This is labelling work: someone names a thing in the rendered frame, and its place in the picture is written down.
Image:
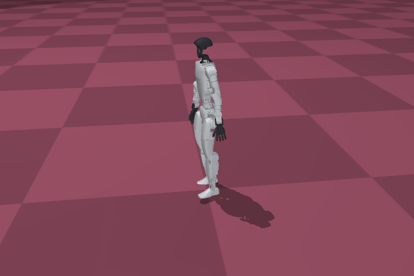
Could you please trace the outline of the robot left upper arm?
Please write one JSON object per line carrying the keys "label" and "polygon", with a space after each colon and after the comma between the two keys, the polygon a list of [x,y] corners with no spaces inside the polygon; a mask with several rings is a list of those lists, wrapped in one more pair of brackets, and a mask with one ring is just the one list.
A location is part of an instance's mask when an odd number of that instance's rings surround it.
{"label": "robot left upper arm", "polygon": [[213,100],[213,94],[218,92],[221,96],[221,91],[219,88],[219,82],[217,79],[217,70],[212,65],[205,67],[205,75],[210,82],[210,87],[213,89],[213,92],[210,94],[210,98]]}

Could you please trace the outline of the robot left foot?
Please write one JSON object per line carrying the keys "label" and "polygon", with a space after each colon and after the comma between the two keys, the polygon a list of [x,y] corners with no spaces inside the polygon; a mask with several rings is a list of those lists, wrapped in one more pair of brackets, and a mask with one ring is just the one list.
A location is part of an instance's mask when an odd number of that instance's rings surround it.
{"label": "robot left foot", "polygon": [[215,187],[215,191],[214,190],[211,191],[211,189],[208,188],[207,190],[203,191],[202,193],[199,193],[198,197],[199,198],[209,198],[211,196],[218,195],[218,194],[219,194],[219,188],[218,187]]}

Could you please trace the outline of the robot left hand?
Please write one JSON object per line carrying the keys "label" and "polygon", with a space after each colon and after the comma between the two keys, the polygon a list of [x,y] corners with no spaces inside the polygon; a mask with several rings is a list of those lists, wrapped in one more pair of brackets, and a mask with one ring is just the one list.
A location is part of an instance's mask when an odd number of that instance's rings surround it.
{"label": "robot left hand", "polygon": [[[222,124],[217,124],[216,119],[215,119],[215,125],[216,125],[216,128],[215,128],[215,131],[214,131],[212,137],[214,137],[214,135],[216,133],[216,140],[217,141],[218,141],[218,135],[219,135],[219,141],[221,141],[221,136],[222,136],[222,140],[224,140],[224,138],[226,139],[225,129],[222,126],[223,125],[223,119],[222,119]],[[224,134],[224,138],[223,138],[223,134]]]}

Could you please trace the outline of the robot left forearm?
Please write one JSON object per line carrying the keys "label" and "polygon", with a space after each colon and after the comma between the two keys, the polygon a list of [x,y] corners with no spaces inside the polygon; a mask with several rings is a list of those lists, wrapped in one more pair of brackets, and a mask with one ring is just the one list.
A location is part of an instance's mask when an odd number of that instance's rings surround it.
{"label": "robot left forearm", "polygon": [[213,108],[214,108],[214,111],[215,111],[216,123],[217,124],[222,124],[222,118],[221,118],[221,116],[222,116],[222,112],[221,112],[221,110],[222,110],[222,108],[221,108],[222,99],[221,99],[221,96],[218,92],[213,94],[213,100],[214,100]]}

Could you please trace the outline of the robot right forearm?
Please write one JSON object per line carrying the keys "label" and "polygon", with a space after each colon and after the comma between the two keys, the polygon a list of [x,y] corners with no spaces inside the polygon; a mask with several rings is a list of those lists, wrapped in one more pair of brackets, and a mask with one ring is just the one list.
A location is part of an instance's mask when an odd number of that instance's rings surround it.
{"label": "robot right forearm", "polygon": [[[193,87],[194,88],[194,87]],[[195,104],[195,108],[199,107],[199,102],[200,102],[200,97],[199,97],[199,93],[197,90],[195,90],[194,88],[194,95],[193,95],[193,103]]]}

